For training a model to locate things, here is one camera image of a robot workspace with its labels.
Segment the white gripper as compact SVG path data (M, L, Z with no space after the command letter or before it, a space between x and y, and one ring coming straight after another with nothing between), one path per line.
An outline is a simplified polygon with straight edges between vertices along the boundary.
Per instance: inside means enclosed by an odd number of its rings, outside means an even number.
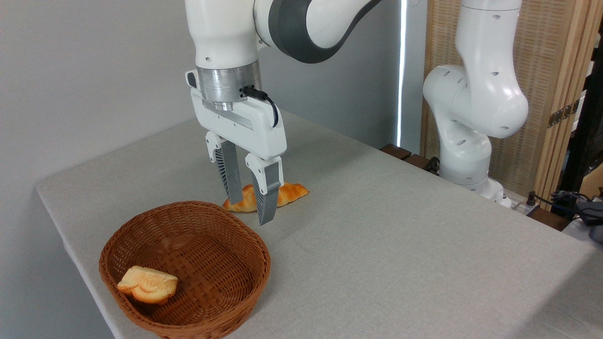
M197 77L197 70L187 72L196 118L209 131L205 141L210 161L217 164L229 202L236 204L243 200L243 189L235 145L250 152L245 162L252 172L259 224L265 225L276 214L284 184L280 156L287 141L282 114L275 105L256 98L234 103L232 110L218 110L203 99Z

